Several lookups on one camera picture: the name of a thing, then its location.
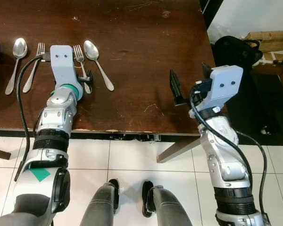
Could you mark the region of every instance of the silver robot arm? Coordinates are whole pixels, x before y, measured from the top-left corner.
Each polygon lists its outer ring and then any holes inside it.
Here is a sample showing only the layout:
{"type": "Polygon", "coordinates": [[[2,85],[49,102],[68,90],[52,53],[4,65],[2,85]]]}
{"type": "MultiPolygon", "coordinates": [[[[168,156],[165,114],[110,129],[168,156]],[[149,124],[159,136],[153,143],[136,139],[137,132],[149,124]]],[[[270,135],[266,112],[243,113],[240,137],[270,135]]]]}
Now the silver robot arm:
{"type": "Polygon", "coordinates": [[[228,119],[220,114],[226,101],[238,93],[243,69],[238,66],[210,68],[203,64],[203,72],[205,79],[196,82],[187,99],[182,97],[173,70],[170,86],[175,105],[188,104],[190,117],[200,122],[200,143],[206,152],[218,206],[217,222],[220,226],[269,226],[267,214],[255,208],[248,162],[237,151],[238,136],[228,119]]]}
{"type": "Polygon", "coordinates": [[[49,226],[70,200],[68,141],[76,103],[83,88],[77,81],[70,46],[51,46],[55,91],[44,108],[33,149],[14,189],[14,211],[0,217],[0,226],[49,226]]]}

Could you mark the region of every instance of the black cable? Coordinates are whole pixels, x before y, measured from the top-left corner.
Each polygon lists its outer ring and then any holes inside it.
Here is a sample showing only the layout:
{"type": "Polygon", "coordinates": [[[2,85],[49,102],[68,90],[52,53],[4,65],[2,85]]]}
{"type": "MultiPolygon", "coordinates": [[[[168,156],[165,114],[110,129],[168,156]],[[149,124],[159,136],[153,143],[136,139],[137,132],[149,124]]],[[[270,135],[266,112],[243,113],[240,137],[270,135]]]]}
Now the black cable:
{"type": "Polygon", "coordinates": [[[223,140],[224,142],[229,144],[233,149],[235,149],[238,152],[238,154],[240,155],[240,157],[242,158],[242,160],[244,161],[244,163],[246,165],[246,169],[247,169],[247,172],[248,172],[248,175],[249,175],[249,179],[250,179],[250,190],[252,191],[252,188],[253,188],[253,176],[252,176],[252,173],[251,173],[250,164],[247,161],[247,159],[246,159],[245,155],[243,154],[243,152],[240,150],[240,148],[236,144],[234,144],[232,141],[230,141],[226,137],[222,136],[220,133],[218,133],[216,130],[214,130],[212,127],[210,127],[210,125],[207,124],[207,122],[199,114],[199,111],[195,107],[195,104],[193,103],[193,101],[191,101],[191,107],[192,107],[192,110],[194,111],[195,117],[198,119],[198,121],[200,121],[212,134],[214,134],[215,136],[217,136],[218,138],[220,138],[221,140],[223,140]]]}
{"type": "Polygon", "coordinates": [[[262,179],[261,179],[261,184],[260,184],[260,191],[259,191],[259,204],[260,204],[260,210],[261,210],[261,213],[265,213],[264,212],[264,208],[263,208],[263,188],[264,188],[264,183],[265,183],[265,177],[266,177],[266,171],[267,171],[267,157],[266,157],[266,153],[263,149],[263,147],[259,144],[258,141],[256,141],[254,138],[244,134],[244,133],[241,133],[239,131],[236,131],[236,133],[246,137],[247,139],[251,140],[252,142],[254,142],[260,149],[262,155],[263,155],[263,173],[262,173],[262,179]]]}
{"type": "Polygon", "coordinates": [[[24,67],[22,68],[22,70],[21,70],[21,72],[19,74],[18,80],[17,80],[17,100],[18,100],[18,104],[19,104],[19,109],[20,109],[20,114],[21,114],[21,120],[22,120],[23,127],[24,127],[24,132],[25,132],[26,147],[25,147],[25,152],[24,152],[24,155],[23,155],[23,159],[20,162],[20,165],[19,165],[19,168],[18,168],[18,171],[16,173],[14,181],[17,181],[17,179],[18,179],[18,176],[19,176],[19,174],[21,172],[23,164],[26,161],[27,154],[29,152],[29,147],[30,147],[30,139],[29,139],[29,134],[28,134],[28,128],[27,128],[27,124],[26,124],[26,121],[25,121],[23,106],[22,106],[21,97],[20,97],[20,84],[21,84],[21,80],[22,80],[22,77],[23,77],[23,74],[24,74],[25,70],[29,67],[29,65],[31,65],[34,61],[36,61],[38,59],[42,59],[42,56],[37,56],[37,57],[35,56],[33,59],[28,61],[24,65],[24,67]]]}
{"type": "Polygon", "coordinates": [[[36,118],[36,121],[34,122],[34,125],[33,125],[33,136],[34,136],[34,138],[36,138],[36,136],[37,136],[36,128],[37,128],[38,122],[39,122],[39,120],[40,120],[40,118],[41,118],[41,115],[42,115],[42,113],[43,113],[44,108],[45,108],[45,107],[43,107],[43,108],[40,110],[40,112],[39,112],[39,114],[38,114],[38,117],[36,118]]]}

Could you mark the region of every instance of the dark brown table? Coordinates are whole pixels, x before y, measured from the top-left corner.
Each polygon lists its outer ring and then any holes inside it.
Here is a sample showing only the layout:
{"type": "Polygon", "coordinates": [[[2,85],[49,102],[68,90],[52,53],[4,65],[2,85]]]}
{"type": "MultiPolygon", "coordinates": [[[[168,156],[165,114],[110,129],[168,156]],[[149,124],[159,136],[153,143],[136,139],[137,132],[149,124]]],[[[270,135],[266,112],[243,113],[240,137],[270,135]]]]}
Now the dark brown table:
{"type": "MultiPolygon", "coordinates": [[[[21,67],[35,56],[38,42],[45,42],[47,51],[55,44],[83,45],[86,39],[97,45],[115,91],[106,89],[96,64],[85,60],[85,68],[95,75],[93,94],[84,94],[78,103],[74,131],[199,135],[188,107],[174,106],[169,87],[173,68],[187,97],[202,78],[201,62],[214,65],[198,0],[0,0],[0,128],[4,129],[22,128],[16,89],[4,94],[18,37],[29,47],[21,67]]],[[[53,89],[50,63],[41,63],[31,91],[22,94],[28,127],[53,89]]]]}

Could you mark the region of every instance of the metal spoon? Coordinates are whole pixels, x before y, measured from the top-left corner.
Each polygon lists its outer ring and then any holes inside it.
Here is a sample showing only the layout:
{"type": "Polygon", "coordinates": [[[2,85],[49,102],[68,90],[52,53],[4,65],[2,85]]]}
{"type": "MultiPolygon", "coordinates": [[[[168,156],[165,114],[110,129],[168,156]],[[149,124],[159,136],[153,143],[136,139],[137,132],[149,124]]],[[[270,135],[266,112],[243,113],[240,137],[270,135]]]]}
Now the metal spoon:
{"type": "Polygon", "coordinates": [[[27,44],[23,38],[18,38],[15,41],[15,44],[13,47],[13,55],[15,58],[17,58],[16,65],[15,65],[13,74],[11,75],[11,78],[8,82],[8,86],[6,87],[6,90],[5,90],[6,95],[11,94],[14,90],[18,62],[21,58],[25,57],[26,54],[27,54],[27,44]]]}
{"type": "Polygon", "coordinates": [[[96,48],[96,46],[91,41],[86,40],[84,42],[84,52],[85,52],[85,55],[87,56],[87,58],[90,59],[90,60],[94,60],[96,65],[99,67],[100,73],[103,76],[103,79],[104,79],[104,82],[106,84],[107,89],[109,89],[110,91],[113,91],[114,86],[113,86],[112,82],[107,77],[107,75],[105,74],[104,70],[102,69],[102,67],[100,66],[100,64],[98,62],[99,51],[96,48]]]}

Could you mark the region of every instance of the black backpack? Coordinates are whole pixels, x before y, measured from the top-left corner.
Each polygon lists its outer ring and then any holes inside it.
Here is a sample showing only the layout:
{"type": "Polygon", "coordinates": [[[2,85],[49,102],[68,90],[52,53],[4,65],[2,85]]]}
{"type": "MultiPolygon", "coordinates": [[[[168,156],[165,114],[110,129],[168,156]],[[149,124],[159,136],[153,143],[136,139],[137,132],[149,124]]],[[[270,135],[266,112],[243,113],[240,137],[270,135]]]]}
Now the black backpack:
{"type": "Polygon", "coordinates": [[[212,48],[216,66],[237,65],[250,69],[263,56],[259,45],[256,40],[240,40],[233,36],[224,36],[216,41],[212,48]]]}

